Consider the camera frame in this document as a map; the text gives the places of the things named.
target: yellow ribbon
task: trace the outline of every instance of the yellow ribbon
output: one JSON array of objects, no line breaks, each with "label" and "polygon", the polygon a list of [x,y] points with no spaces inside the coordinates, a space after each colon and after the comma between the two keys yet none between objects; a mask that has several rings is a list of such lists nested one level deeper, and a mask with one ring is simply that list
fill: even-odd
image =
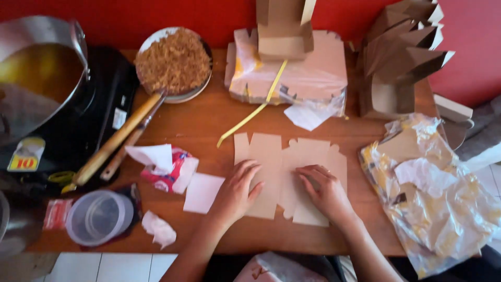
[{"label": "yellow ribbon", "polygon": [[266,107],[266,105],[268,105],[269,101],[271,100],[272,98],[272,95],[273,95],[273,90],[275,89],[275,87],[277,86],[277,83],[280,79],[280,76],[282,75],[282,72],[284,71],[285,69],[285,65],[287,65],[287,60],[285,60],[283,63],[282,63],[282,66],[280,67],[280,70],[277,74],[277,76],[275,77],[275,80],[273,81],[273,84],[268,92],[268,96],[266,97],[266,103],[263,103],[261,104],[255,111],[253,111],[250,115],[248,115],[246,118],[244,118],[241,122],[239,122],[237,125],[235,125],[232,129],[228,130],[228,132],[226,132],[225,134],[223,134],[221,136],[221,138],[219,139],[219,141],[217,142],[217,147],[219,148],[219,146],[221,146],[221,143],[223,142],[223,140],[225,140],[228,136],[232,135],[235,131],[237,131],[240,127],[242,127],[244,124],[246,124],[249,120],[251,120],[253,117],[255,117],[260,111],[262,111],[262,109],[264,109]]}]

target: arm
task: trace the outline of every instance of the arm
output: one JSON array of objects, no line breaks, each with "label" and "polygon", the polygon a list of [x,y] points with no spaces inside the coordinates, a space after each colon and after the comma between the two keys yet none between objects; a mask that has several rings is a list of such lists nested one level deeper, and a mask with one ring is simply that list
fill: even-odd
[{"label": "arm", "polygon": [[217,193],[207,216],[194,232],[160,281],[200,281],[219,240],[228,228],[243,217],[263,189],[258,183],[249,193],[251,180],[261,165],[246,160],[235,166]]},{"label": "arm", "polygon": [[[359,281],[402,281],[372,240],[362,220],[351,206],[339,180],[322,166],[297,168],[313,204],[337,226],[348,244],[350,258]],[[309,179],[319,184],[313,188]]]}]

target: stove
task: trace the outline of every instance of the stove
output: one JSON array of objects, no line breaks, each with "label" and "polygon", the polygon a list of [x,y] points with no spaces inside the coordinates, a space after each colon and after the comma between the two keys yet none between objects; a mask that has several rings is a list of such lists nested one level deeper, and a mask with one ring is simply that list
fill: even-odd
[{"label": "stove", "polygon": [[[60,195],[62,188],[125,122],[139,80],[134,65],[116,49],[89,46],[90,79],[74,93],[74,107],[62,108],[50,120],[22,138],[42,139],[45,148],[36,171],[23,171],[13,164],[18,142],[0,147],[0,174],[14,178],[32,196]],[[101,170],[78,191],[95,190],[107,183],[99,179]]]}]

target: cooking pot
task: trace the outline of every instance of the cooking pot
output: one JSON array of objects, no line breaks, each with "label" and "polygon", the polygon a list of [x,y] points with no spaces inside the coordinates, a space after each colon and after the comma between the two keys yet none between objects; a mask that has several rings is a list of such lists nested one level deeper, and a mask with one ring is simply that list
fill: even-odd
[{"label": "cooking pot", "polygon": [[39,95],[0,83],[0,146],[26,136],[61,109],[72,107],[76,96],[85,93],[78,89],[90,79],[90,73],[85,35],[78,22],[32,16],[0,24],[0,62],[21,49],[45,43],[58,43],[75,50],[83,65],[80,80],[62,103],[41,101]]},{"label": "cooking pot", "polygon": [[[6,184],[0,179],[0,188]],[[0,258],[22,252],[35,241],[44,225],[45,207],[40,200],[20,192],[0,190]]]}]

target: hand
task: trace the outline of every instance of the hand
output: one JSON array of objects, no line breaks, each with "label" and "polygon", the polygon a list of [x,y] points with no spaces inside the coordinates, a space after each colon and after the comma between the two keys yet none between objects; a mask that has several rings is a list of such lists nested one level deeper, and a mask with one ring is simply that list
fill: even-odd
[{"label": "hand", "polygon": [[208,216],[229,228],[241,219],[261,193],[261,181],[249,193],[249,185],[254,175],[261,169],[255,160],[245,160],[235,166],[233,172],[221,185]]},{"label": "hand", "polygon": [[[324,214],[332,224],[341,227],[345,223],[358,218],[351,206],[348,196],[341,186],[341,182],[326,168],[314,165],[296,168],[303,185],[310,195],[313,204]],[[310,177],[318,183],[318,190],[313,188]]]}]

